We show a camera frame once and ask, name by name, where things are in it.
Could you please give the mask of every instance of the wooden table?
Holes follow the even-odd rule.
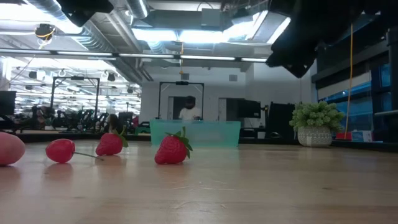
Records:
[[[46,145],[0,167],[1,224],[398,223],[397,154],[242,145],[157,166],[156,148],[130,142],[105,161],[54,164]]]

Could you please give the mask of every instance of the computer monitor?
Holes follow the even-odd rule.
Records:
[[[0,115],[14,115],[16,91],[0,91]]]
[[[239,118],[261,118],[261,104],[258,101],[238,100]]]

